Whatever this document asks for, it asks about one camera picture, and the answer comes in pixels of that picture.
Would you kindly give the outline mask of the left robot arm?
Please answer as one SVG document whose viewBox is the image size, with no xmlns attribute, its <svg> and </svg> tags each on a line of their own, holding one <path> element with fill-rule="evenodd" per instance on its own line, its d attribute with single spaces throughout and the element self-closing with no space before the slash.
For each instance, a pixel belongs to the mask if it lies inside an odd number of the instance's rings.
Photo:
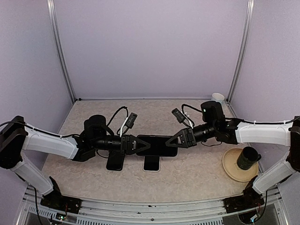
<svg viewBox="0 0 300 225">
<path fill-rule="evenodd" d="M 93 115 L 84 122 L 81 134 L 59 135 L 27 124 L 22 116 L 0 125 L 0 166 L 13 171 L 47 198 L 53 207 L 62 208 L 66 199 L 56 181 L 44 175 L 23 153 L 25 150 L 58 155 L 85 162 L 97 150 L 119 155 L 133 155 L 150 148 L 150 144 L 133 135 L 115 135 L 103 115 Z"/>
</svg>

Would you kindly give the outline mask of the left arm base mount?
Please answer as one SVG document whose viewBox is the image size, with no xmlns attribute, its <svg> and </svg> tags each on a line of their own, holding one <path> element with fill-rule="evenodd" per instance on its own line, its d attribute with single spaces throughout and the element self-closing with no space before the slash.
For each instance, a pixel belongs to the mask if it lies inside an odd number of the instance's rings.
<svg viewBox="0 0 300 225">
<path fill-rule="evenodd" d="M 82 200 L 62 195 L 57 182 L 52 177 L 49 178 L 53 184 L 53 191 L 43 195 L 40 204 L 51 209 L 64 211 L 65 213 L 78 214 Z"/>
</svg>

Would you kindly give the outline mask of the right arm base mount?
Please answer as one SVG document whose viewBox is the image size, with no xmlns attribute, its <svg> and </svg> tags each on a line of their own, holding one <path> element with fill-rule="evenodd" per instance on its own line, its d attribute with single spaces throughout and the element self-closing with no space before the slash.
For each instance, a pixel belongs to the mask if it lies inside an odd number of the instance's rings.
<svg viewBox="0 0 300 225">
<path fill-rule="evenodd" d="M 245 189 L 242 191 L 241 195 L 228 197 L 223 200 L 226 213 L 247 210 L 265 204 L 263 195 L 257 193 L 252 188 L 256 177 L 257 176 L 250 180 Z"/>
</svg>

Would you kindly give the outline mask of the white-edged phone screen up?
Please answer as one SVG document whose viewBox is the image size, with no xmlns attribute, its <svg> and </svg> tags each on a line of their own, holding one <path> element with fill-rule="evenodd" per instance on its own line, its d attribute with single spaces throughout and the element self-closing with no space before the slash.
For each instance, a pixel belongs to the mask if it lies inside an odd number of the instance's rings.
<svg viewBox="0 0 300 225">
<path fill-rule="evenodd" d="M 160 157 L 145 156 L 143 162 L 143 170 L 146 172 L 158 172 L 160 170 Z"/>
</svg>

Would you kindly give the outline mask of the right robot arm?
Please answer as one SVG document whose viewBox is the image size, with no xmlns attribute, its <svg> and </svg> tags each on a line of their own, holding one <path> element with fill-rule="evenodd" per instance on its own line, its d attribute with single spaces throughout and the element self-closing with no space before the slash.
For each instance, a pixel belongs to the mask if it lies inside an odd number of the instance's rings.
<svg viewBox="0 0 300 225">
<path fill-rule="evenodd" d="M 215 138 L 227 144 L 266 143 L 289 147 L 289 151 L 271 168 L 258 175 L 250 189 L 240 197 L 240 204 L 250 208 L 270 187 L 290 177 L 300 170 L 300 118 L 289 121 L 256 122 L 238 118 L 226 118 L 222 106 L 216 101 L 201 104 L 203 124 L 180 130 L 168 141 L 166 146 L 190 148 L 198 142 Z"/>
</svg>

